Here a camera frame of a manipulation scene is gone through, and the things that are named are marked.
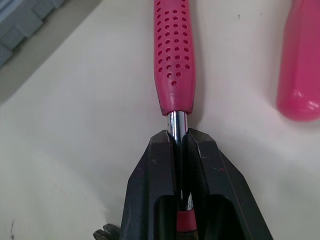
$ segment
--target hole pattern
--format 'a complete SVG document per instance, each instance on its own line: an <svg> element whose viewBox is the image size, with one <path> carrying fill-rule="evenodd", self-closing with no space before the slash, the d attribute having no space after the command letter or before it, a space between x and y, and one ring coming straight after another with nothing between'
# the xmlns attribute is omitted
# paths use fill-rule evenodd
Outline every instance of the hole pattern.
<svg viewBox="0 0 320 240"><path fill-rule="evenodd" d="M159 26L157 29L157 33L160 33L162 31L162 28L164 28L164 29L166 29L166 32L164 33L165 37L169 37L170 34L173 34L174 36L177 37L174 40L164 39L162 42L158 42L158 44L157 44L157 47L159 48L157 55L161 56L163 54L163 51L165 52L165 54L164 54L165 58L158 59L157 63L160 65L158 67L158 72L163 73L164 76L166 76L168 80L171 79L170 84L173 87L175 87L178 84L177 79L180 78L183 74L178 69L181 69L182 66L184 66L184 69L186 69L186 70L191 69L191 66L189 64L186 64L187 62L185 62L185 61L190 60L190 57L188 56L190 49L188 47L182 47L180 49L180 47L172 45L173 42L175 44L178 44L178 43L180 43L180 41L183 41L183 43L186 45L189 44L189 39L188 38L184 39L184 37L188 37L188 33L186 31L184 31L184 30L188 29L187 12L185 11L186 5L184 4L186 2L186 0L181 0L181 1L183 2L183 4L180 5L180 7L182 8L181 13L184 15L184 17L181 17L181 18L178 18L178 16L175 15L178 13L178 11L180 11L179 9L173 9L172 11L170 10L170 12L171 12L171 14L173 14L173 16L169 15L170 12L168 10L164 9L163 11L165 11L165 12L163 12L163 14L164 14L163 18L162 18L162 15L160 14L160 11L162 10L161 7L157 7L157 9L156 9L156 12L159 13L156 16L156 18L158 19L156 22L156 25ZM160 5L161 5L161 1L159 0L159 1L157 1L156 6L160 6ZM162 39L162 35L157 36L157 39L160 41ZM171 50L174 50L174 52L177 55L172 56ZM169 63L171 62L173 57L176 60L180 60L182 58L183 61L182 62L180 62L180 61L174 62L175 64L172 66L172 64L169 64Z"/></svg>

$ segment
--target white table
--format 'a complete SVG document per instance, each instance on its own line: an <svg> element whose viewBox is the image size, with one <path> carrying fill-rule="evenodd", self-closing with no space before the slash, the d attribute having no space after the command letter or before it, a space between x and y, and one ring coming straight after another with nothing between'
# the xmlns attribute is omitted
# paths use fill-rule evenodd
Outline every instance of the white table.
<svg viewBox="0 0 320 240"><path fill-rule="evenodd" d="M90 240L106 222L119 225L128 178L166 128L153 78L153 1L75 1L0 70L3 240L11 230L16 240ZM191 4L189 126L242 172L275 240L319 239L320 124L291 122L274 104L291 1Z"/></svg>

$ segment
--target pink screwdriver handle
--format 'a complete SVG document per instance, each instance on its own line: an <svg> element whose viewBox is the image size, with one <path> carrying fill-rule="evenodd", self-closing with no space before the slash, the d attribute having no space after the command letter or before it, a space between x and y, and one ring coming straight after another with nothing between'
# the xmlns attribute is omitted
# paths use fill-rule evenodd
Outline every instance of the pink screwdriver handle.
<svg viewBox="0 0 320 240"><path fill-rule="evenodd" d="M196 65L188 0L154 1L154 79L164 116L192 112Z"/></svg>
<svg viewBox="0 0 320 240"><path fill-rule="evenodd" d="M279 111L295 121L320 117L320 1L295 0L283 40Z"/></svg>

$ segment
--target metal shaft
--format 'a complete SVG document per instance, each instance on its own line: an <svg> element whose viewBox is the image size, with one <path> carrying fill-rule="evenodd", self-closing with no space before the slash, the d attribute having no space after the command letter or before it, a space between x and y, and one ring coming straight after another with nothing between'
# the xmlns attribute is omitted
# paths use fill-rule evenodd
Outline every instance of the metal shaft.
<svg viewBox="0 0 320 240"><path fill-rule="evenodd" d="M168 132L175 140L175 177L178 195L178 210L189 211L193 208L190 188L185 179L186 176L186 155L182 149L182 141L188 131L187 114L183 111L169 113Z"/></svg>

